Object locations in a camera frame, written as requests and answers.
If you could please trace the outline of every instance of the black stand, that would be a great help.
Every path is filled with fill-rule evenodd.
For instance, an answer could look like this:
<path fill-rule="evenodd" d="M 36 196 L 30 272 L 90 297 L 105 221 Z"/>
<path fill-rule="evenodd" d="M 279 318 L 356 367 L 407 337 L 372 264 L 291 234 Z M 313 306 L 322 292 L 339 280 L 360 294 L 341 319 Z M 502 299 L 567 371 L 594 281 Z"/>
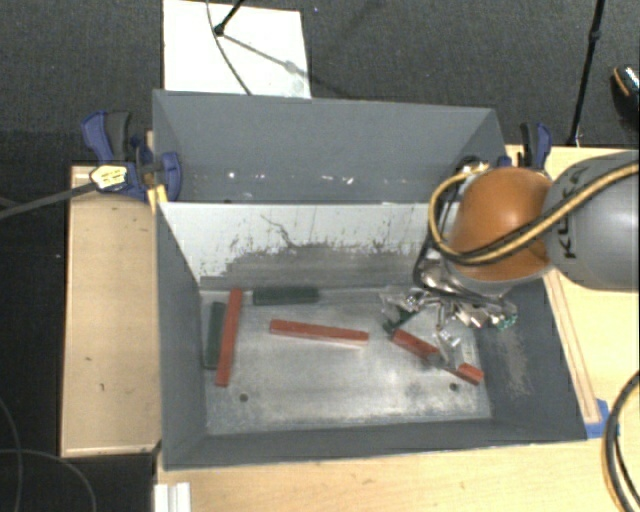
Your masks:
<path fill-rule="evenodd" d="M 240 9 L 240 6 L 244 3 L 244 1 L 245 0 L 238 0 L 235 3 L 235 5 L 231 8 L 231 10 L 229 11 L 229 14 L 227 14 L 225 19 L 223 19 L 220 24 L 215 26 L 213 31 L 215 32 L 215 34 L 217 36 L 224 36 L 224 28 L 227 26 L 227 23 L 229 23 L 229 20 L 231 20 L 231 18 L 233 18 L 233 15 L 236 13 L 236 11 L 238 9 Z"/>
<path fill-rule="evenodd" d="M 578 146 L 578 129 L 580 125 L 580 116 L 582 115 L 582 106 L 584 104 L 584 96 L 587 92 L 587 82 L 589 81 L 589 73 L 591 71 L 591 63 L 593 62 L 593 54 L 596 51 L 596 43 L 600 39 L 600 23 L 602 22 L 602 13 L 604 12 L 605 0 L 597 0 L 596 10 L 593 14 L 593 22 L 589 31 L 589 47 L 587 48 L 587 57 L 582 68 L 582 79 L 580 81 L 580 92 L 578 93 L 578 101 L 576 102 L 576 110 L 573 114 L 573 123 L 571 124 L 571 135 L 567 139 L 567 145 Z"/>

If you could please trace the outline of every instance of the dark green block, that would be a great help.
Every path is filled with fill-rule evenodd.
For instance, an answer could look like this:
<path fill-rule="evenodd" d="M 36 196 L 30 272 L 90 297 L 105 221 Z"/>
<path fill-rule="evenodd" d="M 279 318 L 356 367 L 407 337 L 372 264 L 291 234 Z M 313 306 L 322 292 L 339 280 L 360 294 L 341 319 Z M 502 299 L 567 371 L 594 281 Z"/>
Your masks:
<path fill-rule="evenodd" d="M 209 331 L 207 334 L 207 345 L 204 350 L 204 367 L 215 370 L 218 367 L 220 357 L 220 345 L 222 343 L 222 328 L 227 305 L 224 302 L 214 302 L 211 304 L 211 315 L 209 316 Z"/>
<path fill-rule="evenodd" d="M 254 306 L 285 306 L 318 302 L 320 294 L 314 286 L 269 286 L 253 290 Z"/>

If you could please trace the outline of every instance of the blue clamp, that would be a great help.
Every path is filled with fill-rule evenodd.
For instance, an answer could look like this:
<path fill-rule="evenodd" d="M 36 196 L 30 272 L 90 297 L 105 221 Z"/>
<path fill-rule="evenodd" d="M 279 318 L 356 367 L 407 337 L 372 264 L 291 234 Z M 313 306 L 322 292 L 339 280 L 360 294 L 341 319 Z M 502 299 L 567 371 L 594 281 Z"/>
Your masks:
<path fill-rule="evenodd" d="M 518 167 L 543 170 L 553 145 L 551 131 L 542 123 L 536 123 L 535 127 L 522 123 L 520 132 L 524 153 L 518 153 Z"/>
<path fill-rule="evenodd" d="M 117 193 L 146 202 L 149 187 L 142 182 L 142 175 L 164 170 L 167 198 L 177 200 L 182 186 L 182 168 L 177 153 L 163 153 L 160 163 L 152 163 L 153 153 L 141 138 L 127 140 L 129 117 L 127 112 L 107 113 L 104 110 L 90 114 L 80 124 L 85 145 L 95 153 L 100 165 L 117 163 L 126 168 L 126 185 L 114 189 Z M 135 150 L 135 163 L 127 158 L 127 144 Z"/>

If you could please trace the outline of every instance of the bin floor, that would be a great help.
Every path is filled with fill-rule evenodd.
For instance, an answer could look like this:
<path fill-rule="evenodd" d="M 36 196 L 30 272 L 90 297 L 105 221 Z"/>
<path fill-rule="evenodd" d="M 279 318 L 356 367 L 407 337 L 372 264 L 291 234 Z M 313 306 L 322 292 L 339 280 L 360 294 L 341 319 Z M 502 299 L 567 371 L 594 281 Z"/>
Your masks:
<path fill-rule="evenodd" d="M 295 306 L 253 306 L 245 294 L 229 386 L 216 387 L 215 371 L 202 370 L 208 433 L 490 418 L 484 383 L 468 384 L 389 341 L 381 327 L 381 292 L 321 290 L 318 303 Z M 201 292 L 203 345 L 210 305 L 227 295 Z M 428 309 L 403 328 L 437 345 L 435 317 Z M 354 348 L 270 334 L 274 318 L 364 330 L 369 343 Z M 465 361 L 480 367 L 473 332 L 450 326 L 462 339 Z"/>

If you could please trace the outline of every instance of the white paper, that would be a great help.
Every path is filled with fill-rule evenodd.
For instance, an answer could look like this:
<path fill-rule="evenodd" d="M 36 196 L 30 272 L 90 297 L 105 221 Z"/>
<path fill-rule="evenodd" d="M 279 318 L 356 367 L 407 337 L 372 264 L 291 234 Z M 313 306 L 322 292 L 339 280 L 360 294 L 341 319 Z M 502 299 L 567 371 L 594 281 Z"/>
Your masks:
<path fill-rule="evenodd" d="M 209 8 L 215 26 L 231 5 Z M 219 41 L 252 94 L 311 97 L 299 12 L 241 7 Z M 164 0 L 164 87 L 245 94 L 215 44 L 204 2 Z"/>

